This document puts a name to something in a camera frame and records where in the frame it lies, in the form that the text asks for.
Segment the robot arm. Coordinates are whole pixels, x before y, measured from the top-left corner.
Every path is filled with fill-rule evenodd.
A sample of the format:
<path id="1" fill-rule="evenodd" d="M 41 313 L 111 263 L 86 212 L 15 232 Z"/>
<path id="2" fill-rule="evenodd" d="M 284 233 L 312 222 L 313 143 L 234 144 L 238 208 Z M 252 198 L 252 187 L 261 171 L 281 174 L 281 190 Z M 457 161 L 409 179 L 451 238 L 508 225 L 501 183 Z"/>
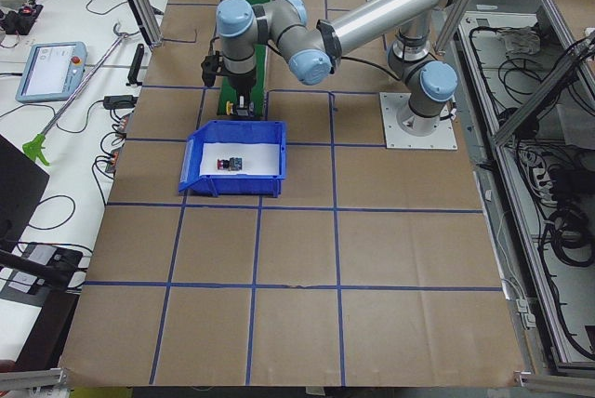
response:
<path id="1" fill-rule="evenodd" d="M 430 12 L 456 1 L 371 0 L 335 20 L 319 20 L 310 30 L 302 0 L 254 5 L 246 0 L 223 0 L 216 11 L 221 50 L 203 60 L 202 79 L 205 86 L 212 86 L 217 77 L 226 77 L 242 112 L 247 113 L 257 81 L 257 45 L 273 42 L 297 80 L 315 86 L 333 73 L 346 55 L 393 28 L 398 29 L 399 37 L 390 55 L 392 68 L 427 64 Z"/>

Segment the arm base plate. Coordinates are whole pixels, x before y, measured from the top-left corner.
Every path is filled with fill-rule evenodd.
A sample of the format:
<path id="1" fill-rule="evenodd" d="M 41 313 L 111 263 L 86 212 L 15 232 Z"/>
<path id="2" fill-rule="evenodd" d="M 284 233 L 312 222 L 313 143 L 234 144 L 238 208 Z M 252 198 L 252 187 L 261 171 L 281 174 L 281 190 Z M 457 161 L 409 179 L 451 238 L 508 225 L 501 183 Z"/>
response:
<path id="1" fill-rule="evenodd" d="M 456 151 L 453 121 L 444 105 L 438 116 L 424 118 L 413 113 L 409 93 L 380 92 L 386 148 L 406 151 Z"/>

